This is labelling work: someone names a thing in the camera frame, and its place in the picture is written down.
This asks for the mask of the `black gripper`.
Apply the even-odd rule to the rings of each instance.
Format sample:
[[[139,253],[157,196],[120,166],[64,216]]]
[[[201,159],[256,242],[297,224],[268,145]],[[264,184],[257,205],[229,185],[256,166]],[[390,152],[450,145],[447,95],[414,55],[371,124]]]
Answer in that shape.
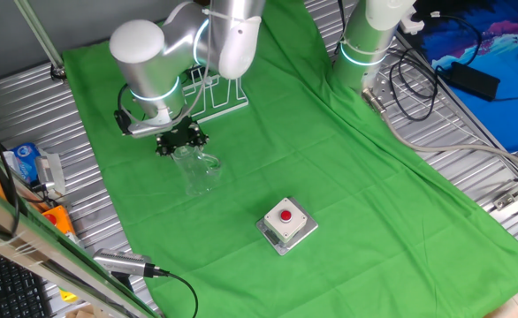
[[[176,144],[187,144],[189,141],[192,146],[204,146],[208,143],[209,136],[191,117],[184,117],[170,131],[156,136],[156,153],[171,155]]]

